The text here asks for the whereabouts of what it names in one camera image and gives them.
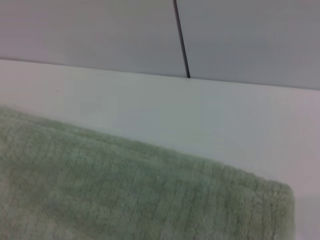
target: dark vertical line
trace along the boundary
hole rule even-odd
[[[182,56],[183,56],[186,77],[189,79],[190,78],[190,71],[189,71],[187,53],[186,53],[186,48],[185,48],[184,36],[182,34],[182,28],[181,28],[181,22],[180,22],[180,17],[179,17],[177,0],[173,0],[173,7],[174,7],[176,25],[178,27],[178,33],[179,33],[179,39],[180,39],[180,45],[181,45],[181,50],[182,50]]]

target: gray wall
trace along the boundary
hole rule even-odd
[[[2,0],[0,59],[186,76],[170,0]]]
[[[320,89],[319,0],[178,0],[192,78]]]

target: terry cloth texture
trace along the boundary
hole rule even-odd
[[[0,107],[1,240],[291,240],[285,184]]]

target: green towel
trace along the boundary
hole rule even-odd
[[[289,186],[0,107],[0,240],[292,240]]]

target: white table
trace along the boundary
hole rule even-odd
[[[0,103],[285,182],[320,236],[320,91],[0,60]]]

